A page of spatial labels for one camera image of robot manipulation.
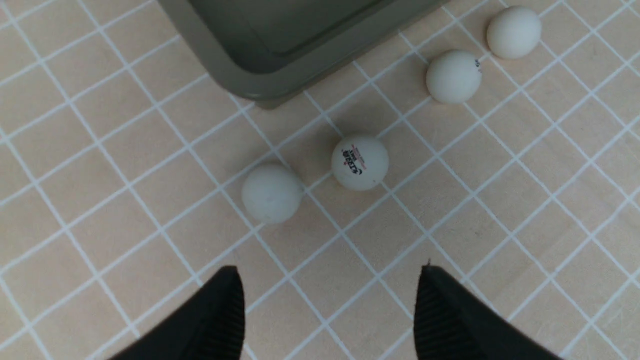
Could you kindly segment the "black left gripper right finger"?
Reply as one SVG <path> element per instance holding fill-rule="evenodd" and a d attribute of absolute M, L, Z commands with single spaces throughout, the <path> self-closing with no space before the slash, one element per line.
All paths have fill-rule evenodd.
<path fill-rule="evenodd" d="M 425 265 L 414 303 L 419 360 L 558 360 L 505 321 L 445 269 Z"/>

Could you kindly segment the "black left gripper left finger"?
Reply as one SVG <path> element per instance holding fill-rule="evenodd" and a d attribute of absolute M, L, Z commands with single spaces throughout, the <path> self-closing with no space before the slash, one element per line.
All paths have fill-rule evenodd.
<path fill-rule="evenodd" d="M 113 360 L 239 360 L 246 333 L 237 266 L 223 266 L 183 305 Z"/>

